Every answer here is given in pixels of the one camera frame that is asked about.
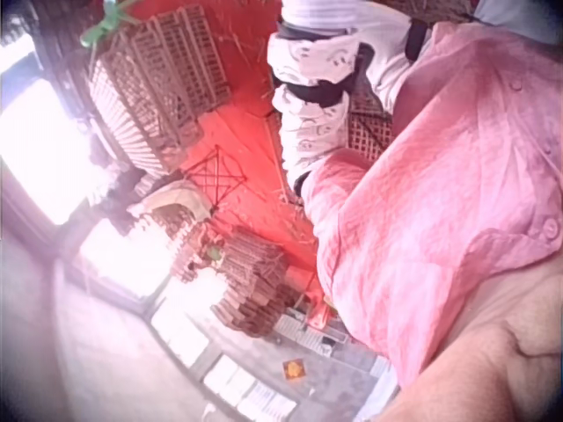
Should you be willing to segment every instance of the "person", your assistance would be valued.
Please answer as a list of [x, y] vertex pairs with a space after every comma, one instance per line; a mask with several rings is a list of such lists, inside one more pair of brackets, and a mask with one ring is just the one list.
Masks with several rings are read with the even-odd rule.
[[[397, 369], [381, 420], [536, 420], [560, 389], [563, 65], [544, 17], [481, 0], [478, 22], [429, 28], [283, 1], [267, 51], [283, 165], [326, 294]], [[397, 134], [373, 165], [346, 148], [361, 48]]]

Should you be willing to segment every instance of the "stack of wooden boards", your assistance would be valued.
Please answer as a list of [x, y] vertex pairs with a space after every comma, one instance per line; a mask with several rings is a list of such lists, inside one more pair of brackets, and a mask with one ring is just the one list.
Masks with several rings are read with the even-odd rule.
[[265, 337], [299, 296], [284, 284], [287, 269], [280, 246], [247, 229], [236, 228], [225, 245], [220, 269], [229, 286], [211, 310], [232, 330], [253, 338]]

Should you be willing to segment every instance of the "red floor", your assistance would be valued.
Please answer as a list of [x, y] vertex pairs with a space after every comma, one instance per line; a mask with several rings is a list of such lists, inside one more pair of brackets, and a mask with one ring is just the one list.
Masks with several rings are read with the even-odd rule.
[[[320, 293], [315, 271], [316, 245], [311, 225], [295, 209], [280, 201], [282, 185], [266, 130], [271, 110], [266, 46], [280, 13], [277, 0], [144, 0], [133, 14], [148, 18], [184, 4], [204, 6], [233, 92], [230, 104], [201, 118], [205, 137], [186, 163], [197, 163], [215, 145], [240, 166], [247, 181], [221, 204], [217, 217], [230, 224], [245, 224], [261, 236], [283, 245], [298, 269], [296, 283], [310, 294]], [[243, 47], [241, 54], [232, 34]]]

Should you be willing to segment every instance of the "black strap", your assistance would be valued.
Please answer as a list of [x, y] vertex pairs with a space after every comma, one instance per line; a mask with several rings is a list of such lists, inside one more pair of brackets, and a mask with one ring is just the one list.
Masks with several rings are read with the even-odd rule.
[[419, 58], [424, 40], [428, 32], [428, 24], [423, 20], [412, 18], [411, 27], [406, 36], [405, 56], [409, 62], [416, 62]]

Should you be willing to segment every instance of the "wire rack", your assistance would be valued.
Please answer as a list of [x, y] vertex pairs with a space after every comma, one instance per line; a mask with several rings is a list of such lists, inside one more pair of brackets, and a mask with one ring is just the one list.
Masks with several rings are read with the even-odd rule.
[[157, 15], [150, 20], [160, 37], [170, 62], [178, 71], [179, 80], [186, 88], [190, 104], [197, 114], [215, 108], [215, 91], [201, 52], [190, 33], [190, 27], [177, 12]]
[[175, 171], [202, 131], [157, 33], [121, 31], [98, 58], [91, 97], [130, 162], [154, 175]]
[[203, 8], [198, 4], [193, 4], [179, 9], [177, 13], [182, 16], [187, 30], [200, 51], [200, 58], [207, 70], [216, 103], [225, 102], [230, 97], [230, 89]]
[[230, 98], [203, 9], [126, 26], [102, 49], [90, 91], [113, 155], [156, 176], [177, 170], [203, 135], [197, 118]]

